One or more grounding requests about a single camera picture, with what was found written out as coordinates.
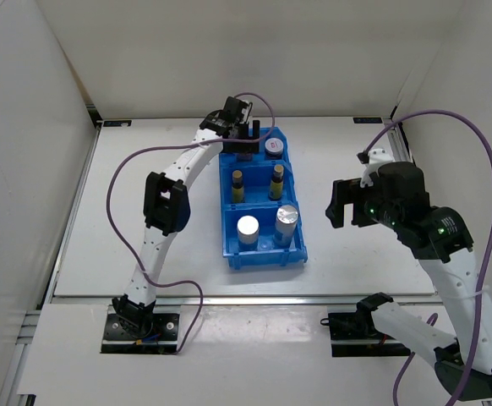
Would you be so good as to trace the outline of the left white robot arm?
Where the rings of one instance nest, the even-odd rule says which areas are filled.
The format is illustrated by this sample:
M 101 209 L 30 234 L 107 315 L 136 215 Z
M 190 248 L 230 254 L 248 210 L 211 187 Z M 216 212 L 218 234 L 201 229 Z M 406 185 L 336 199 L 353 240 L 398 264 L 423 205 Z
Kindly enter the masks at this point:
M 226 146 L 240 151 L 259 146 L 260 132 L 249 136 L 249 115 L 253 104 L 229 96 L 220 110 L 202 120 L 193 140 L 186 145 L 149 147 L 136 151 L 121 162 L 107 189 L 107 219 L 114 233 L 133 254 L 135 268 L 123 295 L 112 300 L 121 327 L 135 339 L 149 337 L 153 327 L 156 289 L 167 252 L 178 233 L 186 227 L 190 214 L 189 189 L 204 168 Z M 145 180 L 142 213 L 145 234 L 140 250 L 121 234 L 111 212 L 112 190 L 120 171 L 133 158 L 150 151 L 176 150 L 181 154 L 160 173 L 151 172 Z

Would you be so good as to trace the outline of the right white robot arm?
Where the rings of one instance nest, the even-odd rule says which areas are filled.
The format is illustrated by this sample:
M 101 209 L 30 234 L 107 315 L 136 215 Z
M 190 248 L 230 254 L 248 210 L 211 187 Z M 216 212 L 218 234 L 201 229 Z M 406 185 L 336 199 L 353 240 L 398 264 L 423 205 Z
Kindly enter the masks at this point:
M 353 208 L 354 226 L 386 226 L 411 250 L 455 332 L 437 330 L 383 293 L 360 300 L 342 329 L 396 339 L 426 361 L 461 402 L 492 398 L 492 301 L 477 287 L 473 239 L 462 217 L 431 205 L 424 173 L 410 162 L 385 163 L 362 178 L 334 181 L 325 211 L 332 227 L 342 227 L 347 205 Z

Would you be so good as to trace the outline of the small yellow-label bottle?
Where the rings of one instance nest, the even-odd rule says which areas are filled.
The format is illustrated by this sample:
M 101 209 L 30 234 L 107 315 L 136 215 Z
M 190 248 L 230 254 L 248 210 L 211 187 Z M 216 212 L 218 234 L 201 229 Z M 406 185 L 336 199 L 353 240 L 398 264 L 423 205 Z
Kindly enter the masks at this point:
M 233 204 L 244 202 L 243 173 L 240 170 L 234 170 L 232 172 L 231 199 Z
M 284 171 L 285 168 L 281 164 L 276 164 L 273 167 L 269 188 L 269 198 L 271 200 L 280 200 L 282 197 Z

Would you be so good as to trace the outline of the silver-top white canister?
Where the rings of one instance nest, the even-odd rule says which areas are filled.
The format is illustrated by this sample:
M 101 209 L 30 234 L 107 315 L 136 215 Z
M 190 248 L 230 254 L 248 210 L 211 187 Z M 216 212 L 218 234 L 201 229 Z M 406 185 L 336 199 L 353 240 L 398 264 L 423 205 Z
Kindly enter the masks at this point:
M 274 233 L 276 245 L 287 247 L 291 244 L 298 220 L 299 212 L 295 206 L 284 205 L 278 208 Z
M 260 225 L 258 220 L 250 215 L 242 216 L 237 222 L 238 245 L 241 250 L 256 250 Z

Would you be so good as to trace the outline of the white-lid spice jar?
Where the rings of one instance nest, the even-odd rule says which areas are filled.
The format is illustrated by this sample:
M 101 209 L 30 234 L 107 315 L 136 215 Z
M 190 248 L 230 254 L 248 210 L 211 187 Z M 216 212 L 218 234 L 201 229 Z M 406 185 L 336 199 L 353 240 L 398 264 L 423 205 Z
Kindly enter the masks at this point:
M 268 138 L 265 141 L 264 151 L 267 160 L 282 160 L 285 155 L 286 144 L 280 138 Z
M 240 153 L 237 154 L 238 162 L 251 162 L 253 160 L 253 155 L 251 153 Z

